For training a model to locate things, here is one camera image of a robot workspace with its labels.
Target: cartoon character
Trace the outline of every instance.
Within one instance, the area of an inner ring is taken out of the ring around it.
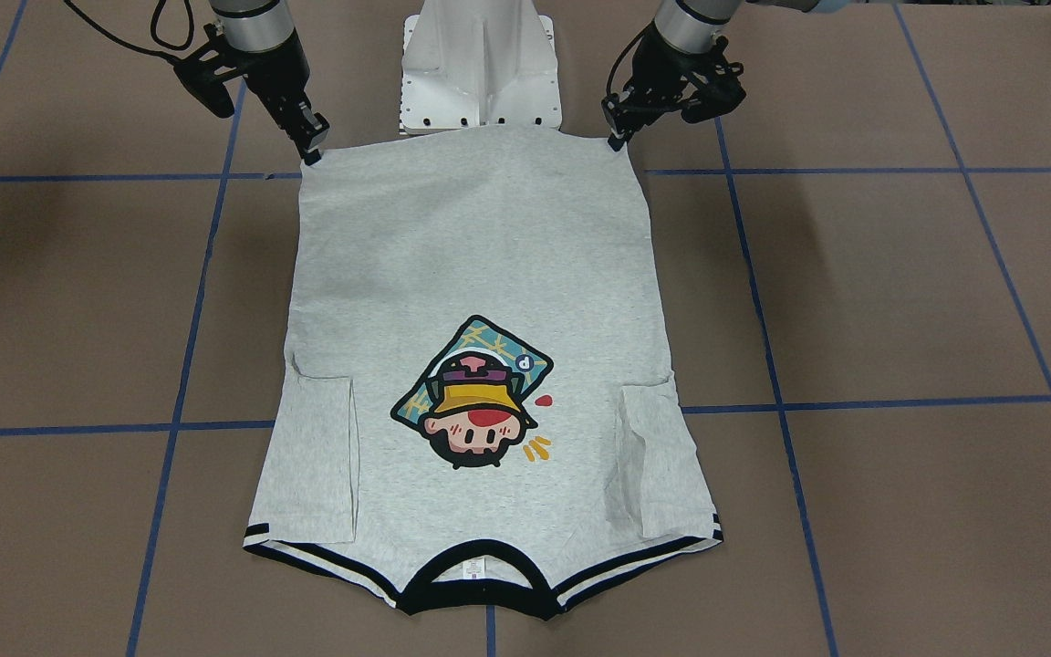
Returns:
[[[544,354],[473,315],[391,416],[429,440],[453,469],[499,467],[510,447],[537,428],[526,399],[550,369]]]

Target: cartoon hat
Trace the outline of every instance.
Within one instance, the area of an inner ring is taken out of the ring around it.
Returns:
[[[430,383],[435,403],[433,415],[471,411],[478,408],[501,408],[513,412],[527,428],[537,427],[515,398],[521,389],[521,374],[515,374],[497,358],[478,352],[451,356],[440,367],[440,373]]]

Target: white tag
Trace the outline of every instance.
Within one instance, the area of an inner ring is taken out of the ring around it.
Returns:
[[[485,557],[468,558],[459,567],[459,575],[466,579],[480,579],[485,577]]]

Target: white plastic stand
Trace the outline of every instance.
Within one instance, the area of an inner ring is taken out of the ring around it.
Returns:
[[[426,0],[405,21],[400,134],[562,125],[554,22],[533,0]]]

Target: brown surface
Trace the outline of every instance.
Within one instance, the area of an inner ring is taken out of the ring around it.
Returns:
[[[83,4],[145,41],[151,3]],[[399,25],[419,1],[292,5],[330,145],[396,138]],[[654,6],[539,0],[566,132],[605,134],[605,73]],[[16,8],[0,1],[0,53]],[[1051,8],[902,16],[965,163],[1051,166]],[[750,91],[724,120],[734,166],[956,166],[892,8],[746,5],[727,34]],[[296,170],[251,96],[242,120],[234,171]],[[164,63],[61,3],[26,4],[0,76],[0,176],[218,174],[230,127]],[[666,118],[631,155],[682,403],[771,409],[715,126]],[[1051,173],[971,179],[1051,371]],[[980,398],[788,411],[809,534],[776,412],[689,416],[726,543],[550,623],[499,609],[496,653],[830,654],[812,539],[843,656],[1051,654],[1051,401],[964,177],[735,180],[784,403]],[[0,436],[0,654],[124,654],[131,639],[142,656],[486,653],[483,609],[409,619],[239,549],[263,428],[180,432],[129,633],[168,433],[82,427],[167,429],[184,363],[184,420],[273,416],[296,184],[226,185],[189,352],[217,179],[0,180],[0,433],[16,433]],[[984,398],[1000,395],[1039,403]]]

